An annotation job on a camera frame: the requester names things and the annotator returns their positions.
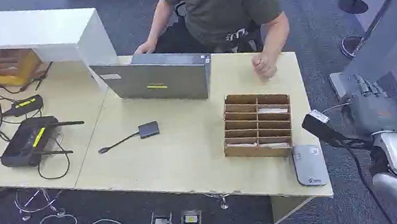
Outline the person's right hand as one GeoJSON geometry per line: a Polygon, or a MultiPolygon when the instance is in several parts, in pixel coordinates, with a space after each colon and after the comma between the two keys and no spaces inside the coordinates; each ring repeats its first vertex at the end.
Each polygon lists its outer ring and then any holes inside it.
{"type": "Polygon", "coordinates": [[[156,49],[156,46],[157,46],[157,41],[147,40],[134,51],[134,54],[153,53],[156,49]]]}

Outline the person's left hand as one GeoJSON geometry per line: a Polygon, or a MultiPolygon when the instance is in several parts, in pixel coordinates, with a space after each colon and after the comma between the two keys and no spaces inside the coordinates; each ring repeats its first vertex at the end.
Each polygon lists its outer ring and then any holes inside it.
{"type": "Polygon", "coordinates": [[[267,53],[266,51],[257,53],[251,59],[255,73],[261,79],[271,79],[277,71],[277,57],[277,54],[267,53]]]}

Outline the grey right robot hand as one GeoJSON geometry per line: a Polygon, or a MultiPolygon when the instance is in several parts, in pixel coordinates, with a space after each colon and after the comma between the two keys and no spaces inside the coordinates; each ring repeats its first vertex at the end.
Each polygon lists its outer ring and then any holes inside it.
{"type": "Polygon", "coordinates": [[[397,104],[375,82],[360,74],[352,75],[348,86],[350,114],[356,133],[370,136],[376,132],[397,132],[397,104]]]}

